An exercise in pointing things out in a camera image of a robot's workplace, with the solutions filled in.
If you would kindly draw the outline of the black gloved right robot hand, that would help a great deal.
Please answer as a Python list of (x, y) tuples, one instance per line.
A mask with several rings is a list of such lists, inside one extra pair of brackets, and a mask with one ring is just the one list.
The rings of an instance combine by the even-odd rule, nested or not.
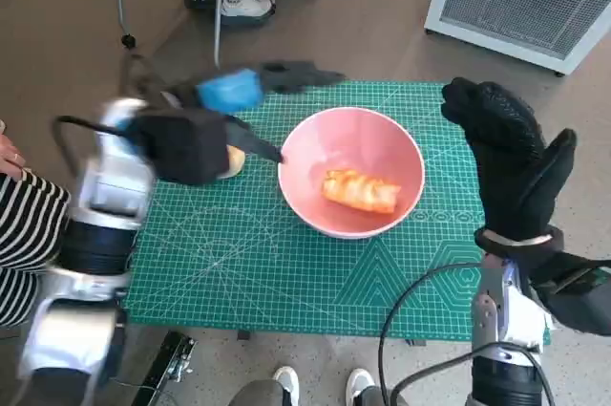
[(576, 132), (565, 128), (547, 143), (531, 107), (494, 82), (456, 77), (442, 96), (443, 117), (463, 129), (474, 154), (485, 228), (519, 243), (550, 234)]

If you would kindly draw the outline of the person's hand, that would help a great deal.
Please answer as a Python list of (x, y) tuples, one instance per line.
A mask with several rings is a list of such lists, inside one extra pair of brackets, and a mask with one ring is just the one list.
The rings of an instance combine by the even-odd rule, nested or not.
[(16, 182), (23, 178), (25, 160), (13, 145), (11, 140), (2, 133), (0, 135), (0, 173)]

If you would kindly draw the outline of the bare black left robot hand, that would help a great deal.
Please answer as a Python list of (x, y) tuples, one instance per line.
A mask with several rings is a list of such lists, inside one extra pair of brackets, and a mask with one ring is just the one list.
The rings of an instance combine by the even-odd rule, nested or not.
[(229, 145), (281, 163), (284, 158), (279, 148), (258, 138), (235, 115), (258, 107), (269, 93), (294, 95), (346, 79), (344, 74), (320, 69), (312, 61), (272, 60), (217, 69), (207, 78), (187, 78), (161, 90), (182, 107), (205, 108), (224, 116)]

